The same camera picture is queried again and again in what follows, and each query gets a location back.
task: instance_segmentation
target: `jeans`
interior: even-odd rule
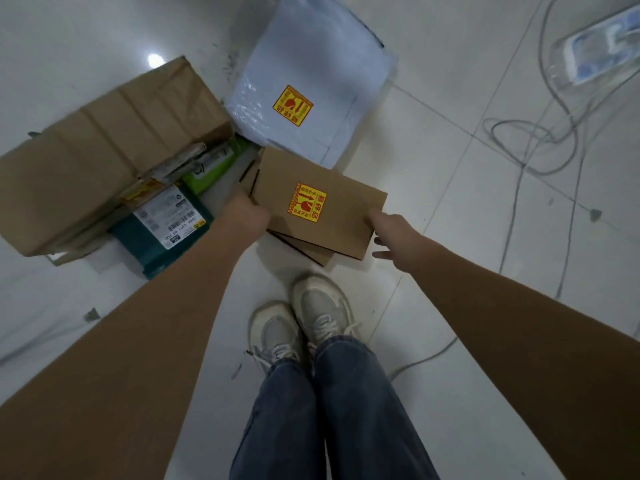
[[[271,366],[230,479],[438,480],[376,356],[339,336],[316,350],[311,378],[290,358]]]

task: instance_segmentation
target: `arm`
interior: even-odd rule
[[[463,259],[400,216],[376,243],[410,273],[567,478],[640,471],[640,344]]]
[[[180,260],[12,396],[0,477],[162,479],[231,272],[268,221],[235,194]]]

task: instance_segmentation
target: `sneaker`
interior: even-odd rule
[[[301,362],[304,351],[300,325],[286,303],[275,301],[254,311],[249,322],[249,352],[265,373],[281,358]]]
[[[353,319],[343,291],[320,274],[312,274],[293,285],[291,305],[312,351],[326,339],[352,335],[360,323]]]

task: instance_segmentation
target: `cardboard box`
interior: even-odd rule
[[[259,169],[260,161],[253,161],[251,165],[249,165],[249,167],[245,170],[242,177],[240,177],[240,185],[248,194],[250,194],[253,190],[253,186],[255,184],[256,177],[258,176]],[[306,257],[311,259],[311,261],[314,261],[322,267],[327,266],[329,264],[329,261],[331,261],[331,258],[335,254],[333,251],[321,248],[320,246],[316,246],[315,244],[311,244],[309,242],[300,241],[299,239],[295,239],[293,237],[289,237],[273,231],[269,231],[269,233],[277,239],[281,240],[284,244],[304,254]]]
[[[356,259],[373,235],[369,209],[387,194],[292,153],[267,148],[252,197],[271,212],[268,229]]]
[[[162,190],[169,182],[156,178],[158,168],[168,175],[195,143],[232,136],[227,112],[180,57],[0,158],[0,234],[25,256],[68,250],[123,203],[135,207]]]

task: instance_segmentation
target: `barcode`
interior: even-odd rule
[[[188,211],[184,216],[180,217],[179,221],[174,222],[173,224],[171,224],[169,226],[169,230],[178,229],[178,227],[180,227],[182,224],[187,222],[191,217],[194,217],[194,215],[196,215],[196,212],[194,210]]]
[[[148,212],[146,210],[139,209],[138,217],[140,217],[140,219],[144,220],[144,222],[149,227],[149,231],[155,232],[158,229],[160,229],[160,226],[156,223],[155,220],[153,220],[151,217],[149,217],[149,214],[148,214]]]

